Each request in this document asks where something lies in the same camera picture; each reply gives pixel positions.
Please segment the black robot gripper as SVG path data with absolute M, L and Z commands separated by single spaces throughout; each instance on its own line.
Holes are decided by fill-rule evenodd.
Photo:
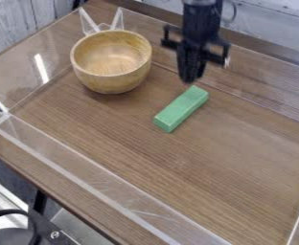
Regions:
M 185 83 L 202 78 L 208 61 L 226 66 L 230 43 L 220 37 L 225 0 L 182 0 L 183 26 L 165 25 L 162 44 L 177 51 Z

